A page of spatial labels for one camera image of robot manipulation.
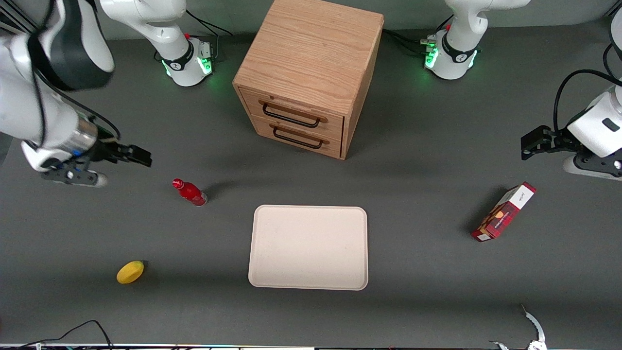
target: red bottle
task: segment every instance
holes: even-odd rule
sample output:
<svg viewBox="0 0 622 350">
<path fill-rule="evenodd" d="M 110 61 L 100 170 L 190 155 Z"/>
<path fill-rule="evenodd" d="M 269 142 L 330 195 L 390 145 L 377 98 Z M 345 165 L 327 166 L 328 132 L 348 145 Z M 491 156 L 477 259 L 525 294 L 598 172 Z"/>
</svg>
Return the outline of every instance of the red bottle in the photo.
<svg viewBox="0 0 622 350">
<path fill-rule="evenodd" d="M 207 196 L 197 186 L 190 182 L 183 182 L 181 179 L 173 180 L 173 187 L 179 191 L 179 195 L 186 198 L 197 207 L 207 202 Z"/>
</svg>

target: wooden drawer cabinet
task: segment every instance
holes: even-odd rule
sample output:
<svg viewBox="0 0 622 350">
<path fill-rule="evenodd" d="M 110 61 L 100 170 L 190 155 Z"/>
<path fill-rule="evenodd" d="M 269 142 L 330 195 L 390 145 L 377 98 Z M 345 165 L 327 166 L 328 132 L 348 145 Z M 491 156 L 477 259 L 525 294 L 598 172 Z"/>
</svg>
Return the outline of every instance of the wooden drawer cabinet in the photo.
<svg viewBox="0 0 622 350">
<path fill-rule="evenodd" d="M 290 129 L 341 140 L 342 116 L 308 110 L 286 101 L 276 100 L 274 96 L 262 95 L 244 88 L 240 88 L 240 93 L 251 117 L 265 118 Z"/>
<path fill-rule="evenodd" d="M 257 133 L 345 159 L 383 23 L 321 0 L 275 0 L 233 79 Z"/>
<path fill-rule="evenodd" d="M 263 137 L 305 148 L 329 157 L 340 157 L 341 140 L 299 131 L 261 117 L 253 116 L 251 119 L 257 134 Z"/>
</svg>

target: yellow fruit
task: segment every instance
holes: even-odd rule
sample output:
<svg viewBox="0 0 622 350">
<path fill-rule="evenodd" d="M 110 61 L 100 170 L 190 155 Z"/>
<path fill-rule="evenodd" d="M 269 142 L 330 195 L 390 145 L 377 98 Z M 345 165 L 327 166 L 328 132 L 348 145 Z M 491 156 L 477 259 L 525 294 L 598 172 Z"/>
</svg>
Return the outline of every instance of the yellow fruit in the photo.
<svg viewBox="0 0 622 350">
<path fill-rule="evenodd" d="M 145 265 L 141 261 L 129 262 L 117 273 L 117 281 L 126 285 L 136 281 L 145 270 Z"/>
</svg>

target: wooden cabinet top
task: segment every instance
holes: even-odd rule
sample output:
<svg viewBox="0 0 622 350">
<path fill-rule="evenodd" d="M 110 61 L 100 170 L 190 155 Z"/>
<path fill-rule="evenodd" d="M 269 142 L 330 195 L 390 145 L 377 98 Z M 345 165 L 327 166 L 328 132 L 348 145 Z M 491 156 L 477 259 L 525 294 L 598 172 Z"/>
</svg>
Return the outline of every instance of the wooden cabinet top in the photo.
<svg viewBox="0 0 622 350">
<path fill-rule="evenodd" d="M 383 23 L 331 2 L 275 0 L 233 83 L 348 115 Z"/>
</svg>

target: bottle cap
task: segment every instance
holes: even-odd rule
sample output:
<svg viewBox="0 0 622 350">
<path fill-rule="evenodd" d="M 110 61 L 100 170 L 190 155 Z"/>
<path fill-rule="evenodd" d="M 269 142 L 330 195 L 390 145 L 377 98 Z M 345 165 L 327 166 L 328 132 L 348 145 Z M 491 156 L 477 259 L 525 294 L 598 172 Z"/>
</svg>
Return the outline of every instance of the bottle cap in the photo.
<svg viewBox="0 0 622 350">
<path fill-rule="evenodd" d="M 180 189 L 182 188 L 184 185 L 183 181 L 181 179 L 174 179 L 173 180 L 173 187 L 176 189 Z"/>
</svg>

